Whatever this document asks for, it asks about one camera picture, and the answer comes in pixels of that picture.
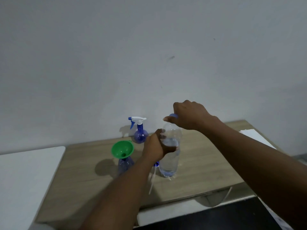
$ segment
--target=blue spray bottle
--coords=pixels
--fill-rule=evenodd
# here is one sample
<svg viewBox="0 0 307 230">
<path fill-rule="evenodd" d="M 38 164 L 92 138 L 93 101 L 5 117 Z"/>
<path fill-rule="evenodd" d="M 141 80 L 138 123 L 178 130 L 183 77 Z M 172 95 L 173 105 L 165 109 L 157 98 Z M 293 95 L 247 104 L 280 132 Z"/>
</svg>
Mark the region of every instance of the blue spray bottle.
<svg viewBox="0 0 307 230">
<path fill-rule="evenodd" d="M 137 123 L 137 126 L 138 126 L 138 130 L 134 133 L 135 141 L 137 143 L 144 143 L 148 136 L 148 132 L 143 129 L 143 121 L 146 120 L 146 118 L 133 116 L 133 117 L 129 117 L 128 119 L 131 120 L 130 129 L 133 128 L 133 125 L 135 123 Z"/>
</svg>

